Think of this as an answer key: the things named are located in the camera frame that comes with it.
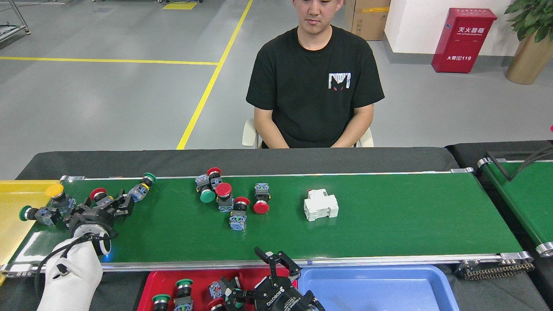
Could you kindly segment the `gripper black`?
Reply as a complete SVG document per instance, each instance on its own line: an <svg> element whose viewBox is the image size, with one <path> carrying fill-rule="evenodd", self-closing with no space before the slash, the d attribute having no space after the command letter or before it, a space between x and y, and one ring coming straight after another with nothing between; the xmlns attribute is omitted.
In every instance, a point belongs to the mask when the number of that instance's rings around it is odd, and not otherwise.
<svg viewBox="0 0 553 311"><path fill-rule="evenodd" d="M134 207L129 195L120 195L116 199L104 196L95 202L97 207L78 206L65 215L65 224L72 236L82 236L88 232L97 235L107 232L109 236L116 236L114 218L132 215Z"/></svg>
<svg viewBox="0 0 553 311"><path fill-rule="evenodd" d="M324 311L325 308L314 296L312 291L304 295L300 293L293 282L301 277L301 268L283 251L273 254L263 252L255 247L255 254L269 264L271 281L264 281L255 287L254 291L241 291L238 288L227 288L225 291L225 308L239 309L240 304L254 305L256 311ZM276 265L282 264L289 271L289 281L273 287L278 283Z"/></svg>

